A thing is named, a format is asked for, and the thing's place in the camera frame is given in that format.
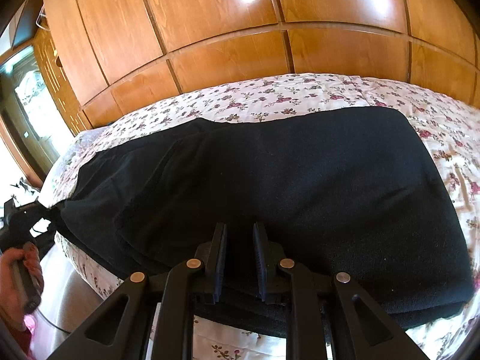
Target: floral bedsheet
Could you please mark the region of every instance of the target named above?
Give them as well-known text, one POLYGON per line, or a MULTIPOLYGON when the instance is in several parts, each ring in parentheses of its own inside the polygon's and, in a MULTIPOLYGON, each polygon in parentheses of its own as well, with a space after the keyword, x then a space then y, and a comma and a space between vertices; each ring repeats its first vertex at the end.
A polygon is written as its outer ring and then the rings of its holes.
MULTIPOLYGON (((206 88, 162 100, 125 115, 94 139, 77 143, 55 164, 40 193, 52 206, 71 196, 78 170, 96 152, 165 130, 196 117, 218 122, 263 122, 344 107, 390 107, 402 112, 433 158, 462 227, 476 293, 458 316, 407 333, 431 359, 458 349, 480 316, 480 110, 415 85, 332 74, 287 74, 206 88)), ((103 298, 121 283, 59 234, 57 244, 103 298)), ((195 318, 198 360, 285 358, 285 340, 195 318)))

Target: human hand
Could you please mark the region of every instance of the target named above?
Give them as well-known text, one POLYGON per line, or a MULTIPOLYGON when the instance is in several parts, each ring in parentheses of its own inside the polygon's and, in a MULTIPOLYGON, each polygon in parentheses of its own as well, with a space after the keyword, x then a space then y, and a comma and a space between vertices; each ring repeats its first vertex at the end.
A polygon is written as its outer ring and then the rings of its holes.
POLYGON ((25 314, 20 303, 20 295, 15 288, 12 264, 22 259, 28 272, 37 279, 40 293, 44 287, 38 249, 34 244, 28 243, 24 249, 10 248, 0 256, 0 315, 6 319, 5 322, 18 330, 23 330, 25 314))

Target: rose pattern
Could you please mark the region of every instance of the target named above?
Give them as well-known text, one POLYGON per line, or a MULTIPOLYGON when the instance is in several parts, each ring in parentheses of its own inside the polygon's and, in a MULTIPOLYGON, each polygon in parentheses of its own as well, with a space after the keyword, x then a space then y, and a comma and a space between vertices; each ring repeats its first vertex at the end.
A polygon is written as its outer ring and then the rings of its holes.
MULTIPOLYGON (((52 206, 68 198, 75 189, 78 170, 96 152, 195 117, 229 123, 263 122, 345 107, 389 107, 402 112, 433 158, 457 210, 477 292, 460 315, 407 332, 429 358, 445 360, 458 349, 480 315, 480 110, 444 94, 387 79, 313 73, 253 79, 184 93, 131 112, 108 127, 79 134, 50 171, 40 201, 52 206)), ((55 240, 79 274, 103 298, 121 283, 59 234, 55 240)), ((230 326, 199 317, 195 321, 194 356, 198 360, 210 359, 214 348, 215 355, 223 358, 285 358, 283 339, 257 339, 257 334, 230 326)), ((327 352, 331 357, 330 346, 327 352)))

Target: tiled floor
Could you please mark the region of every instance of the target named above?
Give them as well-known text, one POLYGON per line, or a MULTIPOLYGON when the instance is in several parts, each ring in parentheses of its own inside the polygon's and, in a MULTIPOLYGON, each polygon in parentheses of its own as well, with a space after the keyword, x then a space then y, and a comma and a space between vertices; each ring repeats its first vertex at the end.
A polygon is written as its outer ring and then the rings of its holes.
MULTIPOLYGON (((42 304, 38 308, 54 325, 75 330, 102 302, 76 273, 55 245, 40 262, 45 279, 42 304)), ((45 360, 66 339, 67 334, 50 325, 35 311, 35 332, 30 345, 36 360, 45 360)))

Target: black cloth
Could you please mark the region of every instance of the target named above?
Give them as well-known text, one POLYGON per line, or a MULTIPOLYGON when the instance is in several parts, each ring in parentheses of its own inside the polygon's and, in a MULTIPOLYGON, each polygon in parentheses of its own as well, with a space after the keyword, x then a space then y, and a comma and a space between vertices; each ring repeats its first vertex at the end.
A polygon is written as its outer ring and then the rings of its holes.
POLYGON ((165 272, 229 230, 220 305, 196 314, 284 337, 258 299, 252 227, 312 271, 349 272, 404 328, 473 295, 465 239, 423 143, 399 112, 347 108, 263 123, 196 119, 97 153, 61 215, 65 236, 125 277, 165 272))

